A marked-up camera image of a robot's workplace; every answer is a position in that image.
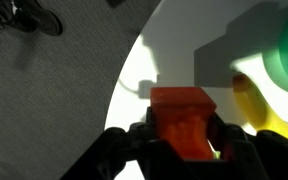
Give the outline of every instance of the yellow toy piece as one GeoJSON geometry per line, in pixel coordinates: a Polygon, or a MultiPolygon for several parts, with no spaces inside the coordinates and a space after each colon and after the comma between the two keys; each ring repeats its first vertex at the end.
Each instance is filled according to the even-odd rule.
{"type": "Polygon", "coordinates": [[[288,123],[273,111],[256,85],[245,74],[234,76],[233,90],[240,110],[255,130],[271,130],[288,139],[288,123]]]}

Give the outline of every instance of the orange toy piece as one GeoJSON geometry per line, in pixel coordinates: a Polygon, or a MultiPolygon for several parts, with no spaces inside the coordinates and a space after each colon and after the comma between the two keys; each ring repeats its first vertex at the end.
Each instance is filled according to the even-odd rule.
{"type": "Polygon", "coordinates": [[[166,139],[183,159],[213,159],[206,131],[216,104],[203,89],[152,88],[151,108],[159,138],[166,139]]]}

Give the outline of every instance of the gray carpet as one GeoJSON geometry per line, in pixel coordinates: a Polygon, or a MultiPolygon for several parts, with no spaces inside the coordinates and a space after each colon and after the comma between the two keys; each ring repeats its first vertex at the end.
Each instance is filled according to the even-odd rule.
{"type": "Polygon", "coordinates": [[[0,179],[58,179],[103,131],[124,61],[159,0],[40,0],[61,37],[0,30],[0,179]]]}

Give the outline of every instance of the white surface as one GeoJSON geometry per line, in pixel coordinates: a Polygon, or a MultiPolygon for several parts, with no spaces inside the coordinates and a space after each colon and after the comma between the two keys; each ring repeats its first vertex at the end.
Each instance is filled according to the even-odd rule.
{"type": "MultiPolygon", "coordinates": [[[[121,71],[105,128],[115,126],[127,131],[130,124],[144,119],[149,99],[140,97],[149,95],[151,85],[148,81],[155,83],[154,86],[194,86],[194,50],[224,35],[228,23],[259,2],[263,1],[162,0],[135,42],[121,71]]],[[[281,6],[288,5],[288,0],[275,2],[280,2],[281,6]]],[[[288,113],[282,112],[282,109],[288,109],[288,99],[277,101],[276,94],[272,93],[274,88],[263,83],[267,78],[256,75],[264,75],[263,69],[252,71],[242,65],[240,69],[260,84],[259,88],[268,102],[274,104],[273,109],[288,120],[288,113]]],[[[254,134],[254,129],[246,124],[237,109],[231,88],[204,89],[216,102],[217,113],[223,120],[239,124],[254,134]]],[[[136,171],[135,166],[134,162],[128,163],[116,179],[143,179],[139,175],[140,171],[132,173],[136,171]]]]}

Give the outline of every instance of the yellow object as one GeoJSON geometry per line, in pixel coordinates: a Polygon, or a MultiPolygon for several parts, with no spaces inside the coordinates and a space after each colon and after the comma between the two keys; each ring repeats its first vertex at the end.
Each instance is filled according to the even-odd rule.
{"type": "Polygon", "coordinates": [[[288,139],[288,123],[273,111],[256,85],[245,74],[234,76],[233,90],[240,110],[254,129],[271,130],[288,139]]]}

